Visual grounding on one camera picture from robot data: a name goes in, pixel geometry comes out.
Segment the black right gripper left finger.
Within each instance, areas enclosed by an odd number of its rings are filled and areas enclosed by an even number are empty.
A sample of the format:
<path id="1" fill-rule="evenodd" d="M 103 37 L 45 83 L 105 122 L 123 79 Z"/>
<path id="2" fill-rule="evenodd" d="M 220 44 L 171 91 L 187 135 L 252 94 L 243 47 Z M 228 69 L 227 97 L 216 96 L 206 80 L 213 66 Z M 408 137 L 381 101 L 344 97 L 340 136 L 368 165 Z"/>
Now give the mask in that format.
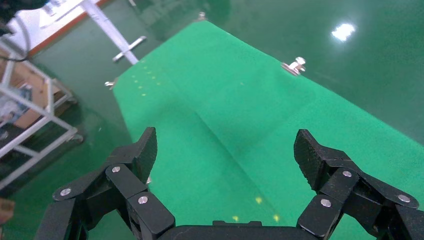
<path id="1" fill-rule="evenodd" d="M 174 216 L 149 192 L 158 142 L 154 127 L 115 148 L 98 168 L 58 188 L 35 234 L 37 240 L 86 240 L 104 215 L 117 211 L 138 240 L 157 240 Z"/>

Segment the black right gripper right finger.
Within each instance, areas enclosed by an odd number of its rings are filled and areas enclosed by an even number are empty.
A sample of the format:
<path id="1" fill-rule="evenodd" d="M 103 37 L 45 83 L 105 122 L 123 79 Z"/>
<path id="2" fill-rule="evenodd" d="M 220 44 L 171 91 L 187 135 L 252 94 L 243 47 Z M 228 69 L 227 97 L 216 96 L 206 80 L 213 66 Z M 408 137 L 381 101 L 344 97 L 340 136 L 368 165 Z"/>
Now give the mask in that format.
<path id="1" fill-rule="evenodd" d="M 293 144 L 294 159 L 316 195 L 296 226 L 318 240 L 331 237 L 344 215 L 378 240 L 421 240 L 424 213 L 410 194 L 362 171 L 342 150 L 323 146 L 307 129 Z"/>

